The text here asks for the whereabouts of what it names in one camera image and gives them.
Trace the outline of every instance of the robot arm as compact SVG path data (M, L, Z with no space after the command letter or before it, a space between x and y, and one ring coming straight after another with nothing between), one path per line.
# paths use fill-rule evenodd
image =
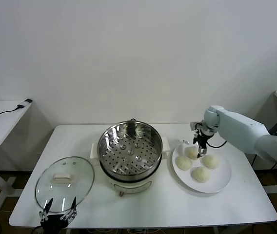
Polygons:
M257 154L271 162L277 162L277 136L272 136L266 127L239 113L229 112L221 106L210 106L201 122L192 122L196 130L194 142L199 144L198 156L207 152L207 140L214 133L247 154Z

